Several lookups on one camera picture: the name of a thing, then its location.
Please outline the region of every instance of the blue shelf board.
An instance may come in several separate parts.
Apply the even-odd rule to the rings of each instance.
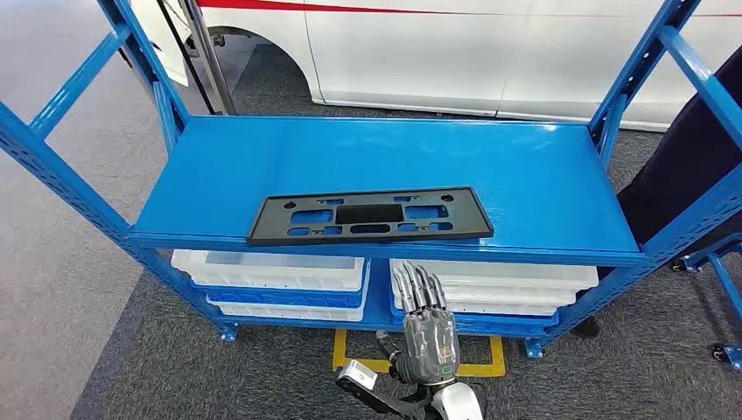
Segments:
[[[350,321],[323,321],[313,319],[294,319],[294,318],[259,318],[259,317],[240,317],[233,315],[222,315],[217,317],[219,321],[234,322],[238,325],[245,326],[294,326],[308,328],[342,328],[347,330],[367,330],[367,331],[402,331],[402,323],[395,322],[392,316],[391,302],[391,282],[389,280],[389,263],[386,260],[371,261],[371,282],[368,285],[366,306],[363,308],[363,319],[359,322]],[[500,337],[539,337],[543,335],[543,328],[552,325],[552,318],[544,318],[541,328],[537,325],[524,325],[523,320],[527,317],[495,316],[482,315],[481,321],[477,321],[480,316],[477,314],[455,315],[455,319],[461,318],[457,324],[457,330],[462,335],[497,335]],[[498,319],[499,323],[494,323],[493,319]]]
[[[249,247],[266,196],[473,186],[494,236]],[[573,123],[195,116],[130,237],[142,246],[630,265],[645,256]]]

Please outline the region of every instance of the black plastic panel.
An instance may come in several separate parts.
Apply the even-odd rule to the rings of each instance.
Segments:
[[[267,197],[252,246],[490,237],[471,187]]]

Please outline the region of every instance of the shelf foot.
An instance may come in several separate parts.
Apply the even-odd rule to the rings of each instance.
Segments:
[[[711,355],[717,361],[729,363],[734,370],[742,371],[742,347],[717,343],[711,347]]]
[[[526,355],[530,359],[542,359],[543,358],[543,349],[541,347],[541,344],[539,344],[537,340],[527,337],[525,343],[526,343]]]
[[[225,343],[234,343],[237,340],[237,324],[227,324],[221,329],[221,340]]]

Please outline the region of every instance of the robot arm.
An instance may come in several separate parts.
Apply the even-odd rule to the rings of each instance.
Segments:
[[[426,420],[481,420],[476,395],[465,383],[456,381],[459,337],[438,276],[405,261],[402,269],[395,269],[392,282],[405,311],[407,351],[397,348],[383,331],[377,332],[376,338],[392,364],[389,372],[402,382],[416,384],[417,391],[399,400],[374,392],[376,373],[357,360],[343,367],[338,385],[380,413],[411,419],[424,408]]]

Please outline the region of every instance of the stacked trays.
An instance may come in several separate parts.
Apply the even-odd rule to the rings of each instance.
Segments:
[[[225,315],[363,318],[370,271],[363,258],[176,249],[171,264]]]
[[[401,268],[402,261],[390,260],[390,268]],[[575,302],[577,291],[598,285],[598,273],[589,266],[410,261],[438,275],[448,308],[456,313],[552,317],[559,306]],[[400,309],[399,290],[392,290]]]

